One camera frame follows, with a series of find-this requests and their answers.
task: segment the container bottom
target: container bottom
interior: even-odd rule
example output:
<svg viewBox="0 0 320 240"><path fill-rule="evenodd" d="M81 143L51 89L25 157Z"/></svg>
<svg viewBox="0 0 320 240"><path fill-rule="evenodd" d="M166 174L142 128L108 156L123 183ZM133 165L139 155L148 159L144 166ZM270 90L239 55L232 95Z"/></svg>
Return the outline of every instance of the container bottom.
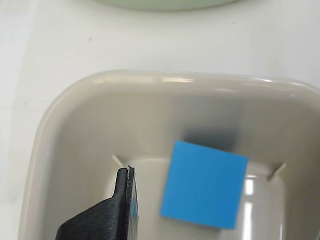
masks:
<svg viewBox="0 0 320 240"><path fill-rule="evenodd" d="M220 229L161 217L170 159L133 159L130 165L136 171L139 240L285 239L285 188L278 176L268 181L270 170L263 165L248 164L236 229ZM116 170L109 178L106 198L112 196L115 176Z"/></svg>

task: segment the plastic container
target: plastic container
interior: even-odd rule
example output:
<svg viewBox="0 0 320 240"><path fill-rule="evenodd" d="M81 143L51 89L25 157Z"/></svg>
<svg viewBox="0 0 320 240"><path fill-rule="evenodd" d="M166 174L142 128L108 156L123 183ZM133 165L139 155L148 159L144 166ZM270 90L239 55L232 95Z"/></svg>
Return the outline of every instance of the plastic container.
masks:
<svg viewBox="0 0 320 240"><path fill-rule="evenodd" d="M237 229L160 217L175 140L250 158ZM298 81L99 73L63 92L38 127L19 240L54 239L61 223L110 197L112 154L136 169L140 240L315 239L319 146L320 92Z"/></svg>

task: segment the white countertop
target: white countertop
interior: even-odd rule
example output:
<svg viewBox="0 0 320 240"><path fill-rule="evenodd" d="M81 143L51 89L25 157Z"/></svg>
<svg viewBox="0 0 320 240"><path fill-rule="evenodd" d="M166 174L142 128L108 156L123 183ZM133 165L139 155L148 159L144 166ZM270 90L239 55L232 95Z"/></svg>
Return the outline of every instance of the white countertop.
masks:
<svg viewBox="0 0 320 240"><path fill-rule="evenodd" d="M114 69L295 78L320 87L320 1L143 12L94 0L0 1L0 239L16 240L38 123L67 86Z"/></svg>

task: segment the blue cube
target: blue cube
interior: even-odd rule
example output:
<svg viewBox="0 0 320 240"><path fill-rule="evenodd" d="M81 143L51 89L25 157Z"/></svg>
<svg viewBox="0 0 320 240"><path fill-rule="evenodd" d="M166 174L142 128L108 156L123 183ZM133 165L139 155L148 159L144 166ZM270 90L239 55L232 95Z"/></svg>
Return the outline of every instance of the blue cube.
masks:
<svg viewBox="0 0 320 240"><path fill-rule="evenodd" d="M161 215L234 229L248 160L245 156L177 141Z"/></svg>

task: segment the green bowl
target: green bowl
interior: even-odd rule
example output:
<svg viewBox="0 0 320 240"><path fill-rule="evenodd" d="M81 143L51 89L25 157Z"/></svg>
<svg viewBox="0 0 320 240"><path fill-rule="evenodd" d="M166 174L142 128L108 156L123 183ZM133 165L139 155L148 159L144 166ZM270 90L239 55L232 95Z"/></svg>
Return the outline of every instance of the green bowl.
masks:
<svg viewBox="0 0 320 240"><path fill-rule="evenodd" d="M101 0L105 3L131 9L178 11L213 7L236 0Z"/></svg>

